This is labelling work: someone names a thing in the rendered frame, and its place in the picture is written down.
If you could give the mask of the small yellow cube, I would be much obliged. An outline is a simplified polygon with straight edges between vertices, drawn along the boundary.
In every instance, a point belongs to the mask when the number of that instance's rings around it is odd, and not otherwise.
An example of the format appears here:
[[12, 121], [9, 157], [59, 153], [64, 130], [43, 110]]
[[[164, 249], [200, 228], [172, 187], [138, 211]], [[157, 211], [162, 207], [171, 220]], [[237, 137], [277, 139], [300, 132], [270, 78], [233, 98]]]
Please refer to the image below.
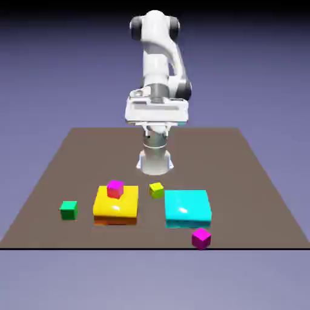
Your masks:
[[164, 187], [160, 182], [149, 185], [150, 196], [154, 199], [160, 199], [164, 196]]

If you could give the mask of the large yellow box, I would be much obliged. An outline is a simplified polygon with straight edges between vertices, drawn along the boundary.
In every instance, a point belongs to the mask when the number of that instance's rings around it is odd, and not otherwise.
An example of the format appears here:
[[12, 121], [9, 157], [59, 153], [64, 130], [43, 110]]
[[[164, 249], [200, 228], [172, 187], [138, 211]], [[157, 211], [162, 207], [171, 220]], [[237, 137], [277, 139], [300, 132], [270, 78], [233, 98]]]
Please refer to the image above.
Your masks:
[[139, 187], [124, 186], [120, 199], [110, 198], [107, 187], [99, 186], [93, 205], [95, 225], [135, 225], [139, 202]]

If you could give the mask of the small magenta cube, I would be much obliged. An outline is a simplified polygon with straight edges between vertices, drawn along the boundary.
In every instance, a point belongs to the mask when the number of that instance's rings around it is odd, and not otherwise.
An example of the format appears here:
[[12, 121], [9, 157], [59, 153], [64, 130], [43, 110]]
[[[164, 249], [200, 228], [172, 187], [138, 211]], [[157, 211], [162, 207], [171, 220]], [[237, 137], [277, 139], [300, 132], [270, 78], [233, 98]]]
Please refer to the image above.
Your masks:
[[211, 244], [212, 234], [208, 232], [205, 228], [199, 228], [192, 233], [191, 243], [193, 247], [204, 250]]
[[120, 199], [124, 193], [124, 183], [120, 180], [111, 180], [107, 185], [107, 196], [113, 199]]

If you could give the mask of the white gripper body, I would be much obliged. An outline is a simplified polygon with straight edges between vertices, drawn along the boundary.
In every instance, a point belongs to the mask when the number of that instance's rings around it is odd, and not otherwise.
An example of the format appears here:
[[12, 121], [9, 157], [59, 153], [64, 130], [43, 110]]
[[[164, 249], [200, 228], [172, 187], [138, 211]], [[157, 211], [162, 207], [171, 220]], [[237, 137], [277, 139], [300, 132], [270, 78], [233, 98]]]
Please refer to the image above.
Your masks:
[[188, 122], [189, 104], [186, 100], [164, 98], [154, 103], [150, 97], [129, 97], [125, 120], [129, 124], [183, 124]]

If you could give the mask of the large cyan box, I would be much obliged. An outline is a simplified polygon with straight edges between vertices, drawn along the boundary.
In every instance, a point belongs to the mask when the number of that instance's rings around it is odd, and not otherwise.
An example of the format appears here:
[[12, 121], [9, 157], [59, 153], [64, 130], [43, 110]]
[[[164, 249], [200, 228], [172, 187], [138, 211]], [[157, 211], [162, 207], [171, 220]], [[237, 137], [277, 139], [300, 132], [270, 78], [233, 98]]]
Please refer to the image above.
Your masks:
[[209, 228], [212, 211], [205, 190], [166, 190], [167, 228]]

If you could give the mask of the small green cube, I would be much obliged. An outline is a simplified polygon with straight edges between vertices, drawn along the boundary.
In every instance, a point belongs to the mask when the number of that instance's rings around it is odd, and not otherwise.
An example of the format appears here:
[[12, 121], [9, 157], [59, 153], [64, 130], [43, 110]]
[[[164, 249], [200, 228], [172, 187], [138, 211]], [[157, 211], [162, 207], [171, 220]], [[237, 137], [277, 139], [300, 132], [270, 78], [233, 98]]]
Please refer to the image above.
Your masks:
[[59, 211], [62, 220], [76, 220], [79, 212], [78, 202], [71, 200], [63, 201]]

